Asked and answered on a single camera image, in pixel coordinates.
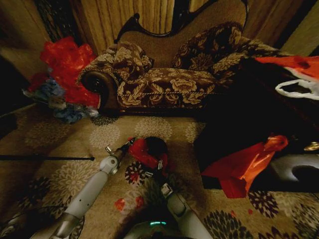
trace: rolled sofa arm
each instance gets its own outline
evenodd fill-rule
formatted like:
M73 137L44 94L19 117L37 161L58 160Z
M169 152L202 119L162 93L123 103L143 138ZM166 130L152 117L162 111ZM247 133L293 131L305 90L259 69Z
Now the rolled sofa arm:
M93 92L100 94L99 111L104 109L117 109L117 88L120 79L115 74L110 64L96 64L94 61L84 68L78 77L84 87Z

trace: sofa cushion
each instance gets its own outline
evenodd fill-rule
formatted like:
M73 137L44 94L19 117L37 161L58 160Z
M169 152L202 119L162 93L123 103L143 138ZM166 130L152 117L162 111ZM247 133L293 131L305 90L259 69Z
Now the sofa cushion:
M152 68L133 83L123 81L118 88L118 102L125 108L201 108L202 99L221 91L208 72Z
M210 71L215 62L234 52L241 38L241 30L240 24L226 22L198 33L179 48L172 66Z
M123 41L117 44L113 68L124 81L134 81L153 65L139 46Z

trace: red tissue paper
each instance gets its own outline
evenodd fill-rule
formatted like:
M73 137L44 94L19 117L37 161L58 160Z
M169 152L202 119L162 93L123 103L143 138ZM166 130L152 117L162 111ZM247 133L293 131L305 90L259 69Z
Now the red tissue paper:
M270 136L266 143L257 143L213 162L202 175L218 178L227 198L244 198L275 152L287 145L285 136Z
M65 89L66 102L98 107L99 95L76 83L81 70L95 59L88 44L78 47L71 36L55 43L46 42L40 59L52 68L50 75Z
M30 79L31 85L28 87L28 91L33 92L38 89L48 77L48 74L43 72L34 74Z

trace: beige wall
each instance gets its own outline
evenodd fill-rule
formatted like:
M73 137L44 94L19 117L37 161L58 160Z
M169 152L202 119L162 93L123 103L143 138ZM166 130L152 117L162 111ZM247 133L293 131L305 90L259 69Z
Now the beige wall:
M0 0L0 55L11 62L26 78L45 71L39 59L49 37L33 0Z
M282 49L296 55L308 56L319 45L319 1L289 37Z

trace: red gift bag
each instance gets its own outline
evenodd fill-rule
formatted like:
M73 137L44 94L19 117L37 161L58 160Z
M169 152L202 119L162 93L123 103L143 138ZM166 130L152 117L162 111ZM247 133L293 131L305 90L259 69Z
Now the red gift bag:
M285 136L271 136L266 143L257 143L213 162L202 175L218 178L227 198L244 198L256 176L267 167L275 152L287 145Z

